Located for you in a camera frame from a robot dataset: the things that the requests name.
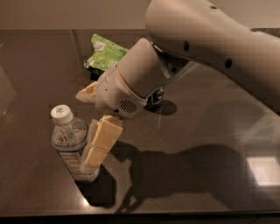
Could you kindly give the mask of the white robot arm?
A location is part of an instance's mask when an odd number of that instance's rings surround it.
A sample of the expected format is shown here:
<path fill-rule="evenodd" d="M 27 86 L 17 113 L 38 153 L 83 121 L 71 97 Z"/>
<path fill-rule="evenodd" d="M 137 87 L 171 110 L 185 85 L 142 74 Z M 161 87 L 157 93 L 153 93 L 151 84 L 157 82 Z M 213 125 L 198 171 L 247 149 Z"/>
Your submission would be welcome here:
<path fill-rule="evenodd" d="M 258 101 L 280 109 L 280 41 L 240 24 L 207 0 L 151 0 L 147 38 L 139 39 L 77 99 L 92 102 L 102 118 L 94 126 L 82 169 L 98 168 L 123 131 L 122 121 L 146 106 L 150 95 L 209 66 Z"/>

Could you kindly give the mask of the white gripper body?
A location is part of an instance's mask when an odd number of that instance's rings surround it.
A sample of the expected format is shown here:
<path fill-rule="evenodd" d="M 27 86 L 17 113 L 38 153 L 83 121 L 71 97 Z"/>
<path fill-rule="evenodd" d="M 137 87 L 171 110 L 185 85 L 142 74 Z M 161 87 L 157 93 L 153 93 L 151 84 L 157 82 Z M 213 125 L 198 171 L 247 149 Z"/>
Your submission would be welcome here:
<path fill-rule="evenodd" d="M 146 38 L 140 38 L 98 79 L 94 91 L 95 108 L 104 114 L 130 119 L 167 81 L 167 69 L 156 50 Z"/>

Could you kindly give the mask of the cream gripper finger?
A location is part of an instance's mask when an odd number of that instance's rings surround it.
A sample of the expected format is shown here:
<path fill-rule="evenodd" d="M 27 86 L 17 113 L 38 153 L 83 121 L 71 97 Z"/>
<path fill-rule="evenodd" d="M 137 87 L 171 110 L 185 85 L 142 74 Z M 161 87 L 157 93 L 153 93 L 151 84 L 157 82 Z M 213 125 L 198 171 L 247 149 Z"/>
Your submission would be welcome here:
<path fill-rule="evenodd" d="M 94 103 L 96 86 L 97 86 L 97 82 L 96 81 L 92 82 L 87 87 L 79 91 L 76 94 L 75 98 L 81 102 Z"/>
<path fill-rule="evenodd" d="M 123 132 L 123 121 L 112 115 L 104 115 L 89 125 L 87 145 L 82 155 L 82 172 L 97 170 Z"/>

